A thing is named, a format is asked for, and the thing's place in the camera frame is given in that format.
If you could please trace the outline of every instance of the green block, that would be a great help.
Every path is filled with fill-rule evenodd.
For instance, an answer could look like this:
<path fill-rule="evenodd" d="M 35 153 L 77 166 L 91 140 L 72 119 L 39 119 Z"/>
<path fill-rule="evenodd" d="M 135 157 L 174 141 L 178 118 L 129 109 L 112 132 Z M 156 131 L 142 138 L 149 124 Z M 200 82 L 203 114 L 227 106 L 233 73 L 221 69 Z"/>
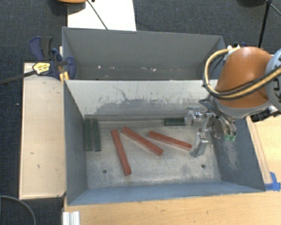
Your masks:
<path fill-rule="evenodd" d="M 185 126 L 184 118 L 165 118 L 165 126 Z"/>
<path fill-rule="evenodd" d="M 83 121 L 83 139 L 86 150 L 101 151 L 100 131 L 96 119 Z"/>

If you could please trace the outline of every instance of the wooden stick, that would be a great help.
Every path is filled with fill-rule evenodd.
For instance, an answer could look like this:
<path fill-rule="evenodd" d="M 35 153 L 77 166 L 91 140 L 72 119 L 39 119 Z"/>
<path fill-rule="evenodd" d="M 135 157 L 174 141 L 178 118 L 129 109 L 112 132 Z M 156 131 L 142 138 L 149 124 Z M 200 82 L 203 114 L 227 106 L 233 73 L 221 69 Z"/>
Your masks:
<path fill-rule="evenodd" d="M 125 134 L 126 136 L 130 137 L 131 139 L 135 140 L 140 145 L 144 146 L 145 148 L 149 149 L 150 151 L 154 152 L 155 154 L 157 154 L 159 156 L 162 155 L 163 150 L 161 148 L 157 147 L 156 145 L 154 145 L 147 139 L 143 138 L 136 132 L 130 130 L 129 128 L 123 127 L 122 133 Z"/>
<path fill-rule="evenodd" d="M 129 163 L 128 163 L 128 160 L 127 160 L 124 148 L 123 148 L 123 144 L 122 144 L 120 136 L 118 134 L 118 131 L 116 129 L 113 129 L 111 131 L 111 136 L 112 136 L 114 145 L 117 149 L 118 157 L 120 159 L 120 162 L 121 162 L 121 165 L 123 168 L 123 172 L 124 172 L 125 176 L 130 175 L 131 169 L 130 169 L 130 166 L 129 166 Z"/>
<path fill-rule="evenodd" d="M 175 147 L 178 147 L 178 148 L 181 148 L 184 150 L 189 150 L 192 148 L 192 145 L 190 143 L 186 143 L 186 142 L 183 142 L 183 141 L 177 140 L 175 138 L 168 137 L 168 136 L 165 136 L 163 134 L 153 132 L 153 131 L 150 131 L 148 133 L 148 137 L 161 141 L 161 142 L 164 142 L 164 143 L 167 143 L 167 144 L 170 144 L 170 145 L 173 145 Z"/>

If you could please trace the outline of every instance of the wooden board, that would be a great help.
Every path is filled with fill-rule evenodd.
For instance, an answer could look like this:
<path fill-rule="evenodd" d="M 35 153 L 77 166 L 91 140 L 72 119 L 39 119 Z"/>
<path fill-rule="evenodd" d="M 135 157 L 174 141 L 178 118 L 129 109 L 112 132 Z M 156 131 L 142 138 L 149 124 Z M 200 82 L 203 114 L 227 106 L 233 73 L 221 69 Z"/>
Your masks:
<path fill-rule="evenodd" d="M 249 126 L 281 182 L 281 116 Z M 281 225 L 281 191 L 71 207 L 65 202 L 65 211 L 80 211 L 81 225 Z"/>

